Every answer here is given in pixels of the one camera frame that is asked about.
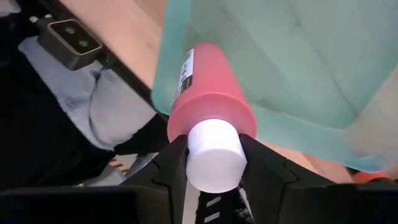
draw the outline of orange strap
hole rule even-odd
[[[381,178],[381,177],[389,178],[385,172],[380,172],[377,174],[368,174],[366,172],[358,172],[358,173],[354,174],[353,179],[356,183],[365,184],[373,179]]]

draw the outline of white bottle cap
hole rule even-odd
[[[188,135],[187,177],[197,189],[222,193],[236,188],[247,164],[238,132],[226,121],[208,119]]]

